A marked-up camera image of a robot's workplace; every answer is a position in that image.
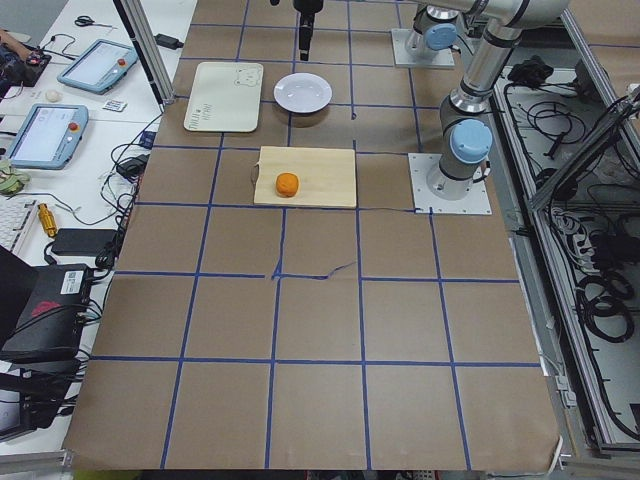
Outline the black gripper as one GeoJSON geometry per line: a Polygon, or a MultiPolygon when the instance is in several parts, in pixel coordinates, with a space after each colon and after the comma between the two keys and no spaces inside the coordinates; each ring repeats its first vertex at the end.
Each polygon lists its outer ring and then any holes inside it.
{"type": "Polygon", "coordinates": [[[323,0],[293,0],[293,7],[299,13],[298,47],[301,61],[309,60],[311,42],[314,33],[315,16],[324,7],[323,0]]]}

